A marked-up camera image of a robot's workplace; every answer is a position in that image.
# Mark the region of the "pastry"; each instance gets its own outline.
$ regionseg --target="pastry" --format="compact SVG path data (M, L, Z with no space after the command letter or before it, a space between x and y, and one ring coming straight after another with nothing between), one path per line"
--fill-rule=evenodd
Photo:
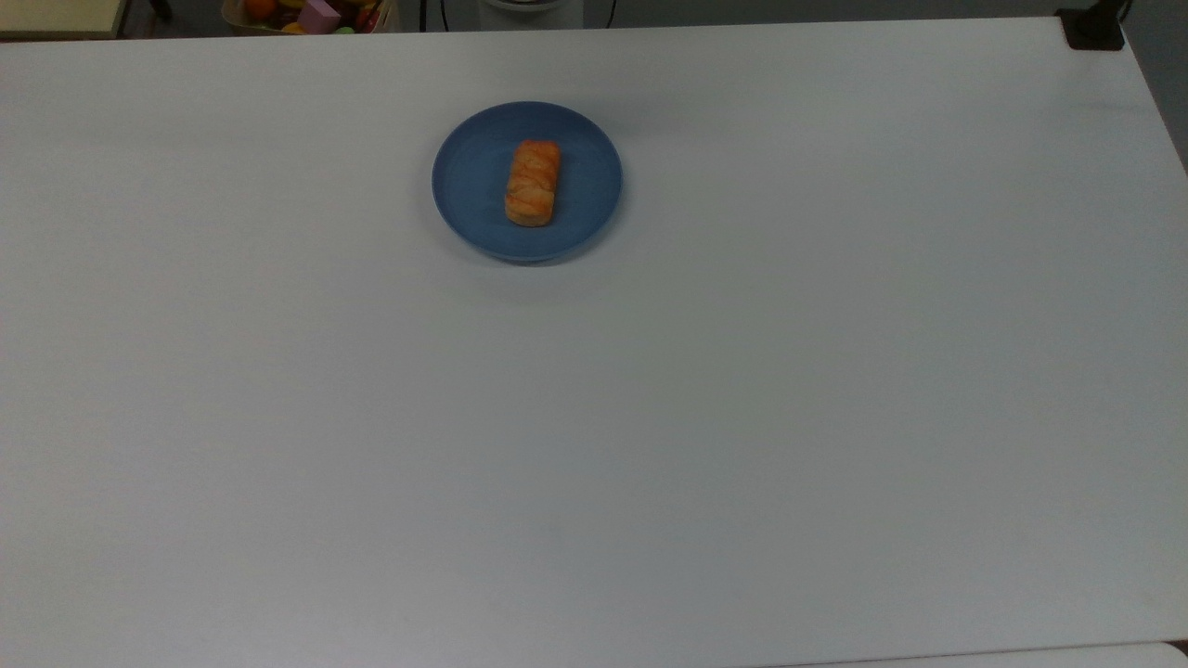
M556 141L525 139L512 156L511 176L504 209L507 218L524 227L541 227L552 220L561 147Z

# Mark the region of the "pink box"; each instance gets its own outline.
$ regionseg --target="pink box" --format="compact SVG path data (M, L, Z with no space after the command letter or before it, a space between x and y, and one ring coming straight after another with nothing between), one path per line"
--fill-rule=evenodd
M310 34L326 34L339 27L342 15L326 4L326 0L305 0L297 23Z

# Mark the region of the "orange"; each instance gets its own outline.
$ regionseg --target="orange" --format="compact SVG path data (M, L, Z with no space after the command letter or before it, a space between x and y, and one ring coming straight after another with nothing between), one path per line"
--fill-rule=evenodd
M244 11L253 19L263 21L277 11L277 0L244 0Z

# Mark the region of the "blue plate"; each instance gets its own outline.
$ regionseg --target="blue plate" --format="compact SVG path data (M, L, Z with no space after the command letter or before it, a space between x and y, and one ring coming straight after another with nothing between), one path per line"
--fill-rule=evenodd
M512 153L524 139L561 145L552 220L520 227L504 213ZM623 166L611 139L586 116L548 102L484 109L454 128L434 163L434 200L446 222L480 251L520 263L580 248L619 202Z

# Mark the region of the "table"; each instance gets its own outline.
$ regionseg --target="table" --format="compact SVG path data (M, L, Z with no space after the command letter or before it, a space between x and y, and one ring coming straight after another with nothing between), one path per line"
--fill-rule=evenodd
M525 53L532 53L525 65ZM1188 181L1055 19L0 45L14 666L1188 637ZM600 124L587 253L437 216Z
M114 38L127 0L5 0L0 39Z
M1183 668L1188 658L1171 645L1133 644L1010 651L973 656L939 656L860 663L832 663L833 668Z

